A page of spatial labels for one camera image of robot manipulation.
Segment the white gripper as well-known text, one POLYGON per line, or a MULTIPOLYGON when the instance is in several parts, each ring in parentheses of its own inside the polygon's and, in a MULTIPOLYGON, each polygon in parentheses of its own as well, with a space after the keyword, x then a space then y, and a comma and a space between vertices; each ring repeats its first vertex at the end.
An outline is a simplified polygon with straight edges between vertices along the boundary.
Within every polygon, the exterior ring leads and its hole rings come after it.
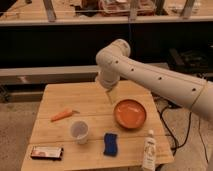
POLYGON ((113 88, 119 82, 119 75, 111 71, 100 70, 98 72, 96 80, 103 88, 110 89, 106 91, 106 95, 109 99, 109 102, 113 104, 115 102, 115 91, 113 90, 113 88))

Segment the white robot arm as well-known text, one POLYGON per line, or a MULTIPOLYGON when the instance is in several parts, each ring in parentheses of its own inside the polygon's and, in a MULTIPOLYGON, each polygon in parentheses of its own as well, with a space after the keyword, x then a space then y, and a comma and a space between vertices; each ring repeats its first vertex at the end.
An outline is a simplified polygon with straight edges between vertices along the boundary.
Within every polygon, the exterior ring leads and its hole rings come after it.
POLYGON ((213 82, 132 60, 130 46, 117 39, 96 55, 99 83, 112 90, 129 79, 213 124, 213 82))

